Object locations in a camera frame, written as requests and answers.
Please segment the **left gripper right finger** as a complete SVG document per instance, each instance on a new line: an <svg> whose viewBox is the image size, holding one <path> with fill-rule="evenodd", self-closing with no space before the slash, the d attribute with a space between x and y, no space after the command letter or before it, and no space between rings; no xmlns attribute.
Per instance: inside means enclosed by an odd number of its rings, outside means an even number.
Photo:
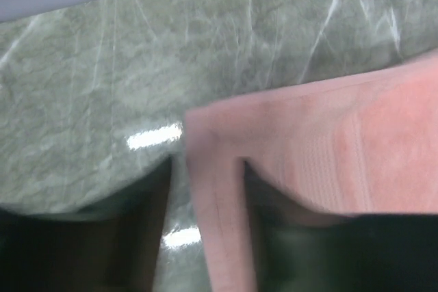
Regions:
<svg viewBox="0 0 438 292"><path fill-rule="evenodd" d="M306 209L244 165L258 291L436 291L436 215Z"/></svg>

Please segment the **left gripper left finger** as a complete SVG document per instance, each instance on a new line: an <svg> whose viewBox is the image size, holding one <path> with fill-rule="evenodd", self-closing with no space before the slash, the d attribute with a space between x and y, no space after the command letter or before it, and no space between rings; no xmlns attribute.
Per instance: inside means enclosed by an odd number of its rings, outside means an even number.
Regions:
<svg viewBox="0 0 438 292"><path fill-rule="evenodd" d="M68 213L1 210L2 291L151 291L172 158Z"/></svg>

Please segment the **pink towel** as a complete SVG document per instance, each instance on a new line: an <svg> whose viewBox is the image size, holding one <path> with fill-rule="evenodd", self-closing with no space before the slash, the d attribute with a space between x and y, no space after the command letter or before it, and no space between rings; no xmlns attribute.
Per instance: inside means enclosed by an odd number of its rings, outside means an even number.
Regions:
<svg viewBox="0 0 438 292"><path fill-rule="evenodd" d="M437 216L437 54L189 111L192 201L214 291L258 291L244 165L313 212Z"/></svg>

